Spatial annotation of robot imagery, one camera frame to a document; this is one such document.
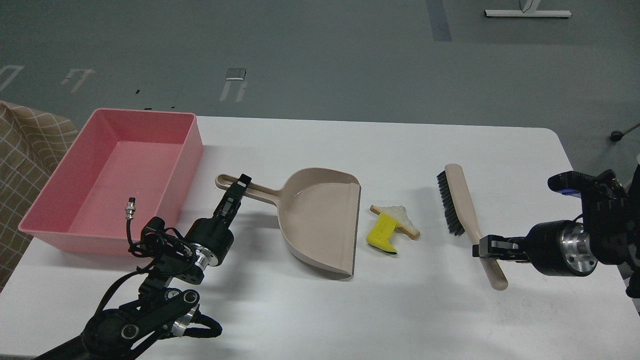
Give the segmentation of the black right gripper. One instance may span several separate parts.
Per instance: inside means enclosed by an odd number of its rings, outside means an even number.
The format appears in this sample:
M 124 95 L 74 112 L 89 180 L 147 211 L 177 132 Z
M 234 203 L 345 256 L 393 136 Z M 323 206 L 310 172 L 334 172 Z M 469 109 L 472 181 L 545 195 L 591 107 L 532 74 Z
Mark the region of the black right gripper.
M 539 223 L 525 237 L 485 235 L 472 246 L 472 256 L 480 259 L 529 264 L 545 276 L 586 277 L 598 265 L 590 248 L 590 235 L 582 223 L 559 220 Z

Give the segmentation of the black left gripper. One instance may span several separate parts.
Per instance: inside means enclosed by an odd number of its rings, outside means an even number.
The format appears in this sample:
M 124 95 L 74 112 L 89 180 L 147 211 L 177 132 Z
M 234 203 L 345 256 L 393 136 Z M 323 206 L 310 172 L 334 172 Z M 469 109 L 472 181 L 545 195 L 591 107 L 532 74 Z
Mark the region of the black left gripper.
M 247 174 L 241 174 L 222 196 L 215 208 L 214 218 L 199 218 L 187 231 L 185 240 L 195 247 L 198 267 L 217 267 L 224 261 L 234 242 L 230 225 L 251 181 L 252 178 Z

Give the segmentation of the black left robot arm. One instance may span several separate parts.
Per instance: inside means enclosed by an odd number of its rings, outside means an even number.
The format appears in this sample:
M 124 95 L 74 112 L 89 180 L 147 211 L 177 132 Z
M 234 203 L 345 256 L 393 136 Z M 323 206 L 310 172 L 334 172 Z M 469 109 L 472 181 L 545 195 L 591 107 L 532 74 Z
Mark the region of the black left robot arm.
M 201 295 L 172 287 L 174 279 L 202 283 L 208 267 L 222 264 L 234 242 L 231 223 L 252 179 L 233 178 L 209 218 L 197 219 L 186 235 L 155 216 L 133 241 L 134 197 L 125 208 L 129 253 L 149 258 L 146 266 L 121 276 L 107 289 L 80 335 L 46 351 L 41 360 L 135 360 L 157 341 L 169 338 L 215 338 L 222 326 L 201 312 Z

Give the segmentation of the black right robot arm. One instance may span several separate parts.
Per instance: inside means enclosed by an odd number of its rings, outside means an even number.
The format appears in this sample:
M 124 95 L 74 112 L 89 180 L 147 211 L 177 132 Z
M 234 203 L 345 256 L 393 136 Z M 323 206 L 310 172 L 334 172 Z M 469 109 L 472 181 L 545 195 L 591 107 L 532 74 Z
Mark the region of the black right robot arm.
M 626 264 L 626 295 L 639 298 L 639 182 L 624 187 L 613 170 L 592 176 L 565 171 L 547 180 L 558 194 L 579 198 L 575 219 L 539 223 L 527 235 L 486 235 L 472 248 L 482 260 L 531 264 L 551 277 L 586 277 L 597 265 Z

